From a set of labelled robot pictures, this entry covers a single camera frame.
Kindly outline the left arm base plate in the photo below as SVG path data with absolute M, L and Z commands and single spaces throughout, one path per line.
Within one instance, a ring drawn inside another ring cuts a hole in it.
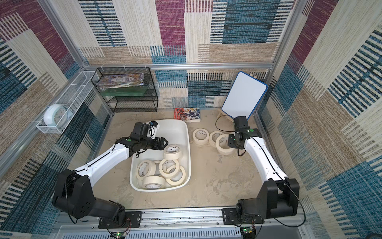
M 98 229 L 122 229 L 139 228 L 142 219 L 142 211 L 125 211 L 114 220 L 104 219 L 99 222 Z

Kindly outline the white plastic storage box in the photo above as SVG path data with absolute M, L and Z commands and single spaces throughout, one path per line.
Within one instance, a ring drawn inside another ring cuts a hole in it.
M 162 189 L 143 189 L 142 183 L 143 180 L 138 180 L 136 177 L 136 171 L 138 165 L 143 160 L 160 160 L 164 159 L 163 150 L 156 151 L 149 149 L 137 158 L 136 156 L 132 157 L 131 171 L 130 171 L 130 185 L 132 188 L 139 192 L 165 192 L 170 190 L 179 189 L 185 186 L 191 178 L 191 153 L 190 153 L 190 140 L 188 127 L 185 122 L 176 119 L 161 119 L 158 120 L 159 129 L 156 133 L 157 137 L 164 137 L 170 144 L 177 144 L 183 150 L 183 156 L 178 159 L 180 166 L 182 166 L 186 171 L 186 180 L 184 184 L 176 187 L 172 187 L 167 182 Z

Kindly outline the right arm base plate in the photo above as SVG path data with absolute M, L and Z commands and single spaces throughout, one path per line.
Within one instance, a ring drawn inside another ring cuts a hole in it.
M 239 225 L 264 223 L 264 219 L 259 215 L 238 213 L 235 208 L 223 208 L 221 212 L 224 225 L 236 225 L 238 227 Z

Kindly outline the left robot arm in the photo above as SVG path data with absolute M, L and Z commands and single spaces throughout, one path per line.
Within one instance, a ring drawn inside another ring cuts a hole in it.
M 148 149 L 163 150 L 168 141 L 156 137 L 159 124 L 137 122 L 129 136 L 117 139 L 113 146 L 92 161 L 74 170 L 59 173 L 52 204 L 69 215 L 73 223 L 86 216 L 100 218 L 104 224 L 123 227 L 127 222 L 125 207 L 94 196 L 94 185 L 122 161 Z

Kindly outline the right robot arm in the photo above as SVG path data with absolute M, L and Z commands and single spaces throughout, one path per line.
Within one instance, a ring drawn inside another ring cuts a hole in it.
M 250 128 L 247 118 L 233 119 L 234 134 L 229 135 L 228 146 L 245 150 L 251 156 L 263 180 L 255 198 L 240 199 L 235 216 L 239 222 L 262 223 L 265 219 L 295 216 L 298 210 L 299 183 L 290 179 L 277 165 L 256 128 Z

